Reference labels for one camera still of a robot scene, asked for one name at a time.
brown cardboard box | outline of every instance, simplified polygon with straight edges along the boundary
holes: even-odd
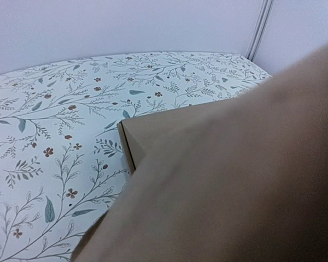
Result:
[[[209,110],[220,108],[222,103],[225,104],[227,101],[187,106],[122,120],[118,124],[118,132],[130,173],[134,173],[153,143],[160,139],[162,134],[172,132],[187,121],[199,119]]]

floral print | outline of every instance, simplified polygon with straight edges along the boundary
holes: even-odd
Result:
[[[69,261],[128,177],[119,121],[232,98],[269,77],[241,55],[199,52],[0,75],[0,262]]]

white wall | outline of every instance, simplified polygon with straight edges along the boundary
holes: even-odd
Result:
[[[274,74],[328,42],[328,0],[275,0],[254,62]]]
[[[0,0],[0,74],[105,54],[245,54],[262,0]]]

floral tablecloth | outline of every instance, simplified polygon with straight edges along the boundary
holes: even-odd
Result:
[[[231,98],[268,77],[241,55],[198,52],[0,75],[0,262],[69,261],[128,178],[117,122]]]

white partition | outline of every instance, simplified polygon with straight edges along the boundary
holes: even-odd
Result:
[[[328,43],[328,0],[275,0],[253,62],[271,74]]]
[[[262,0],[0,0],[0,74],[104,54],[245,54]]]

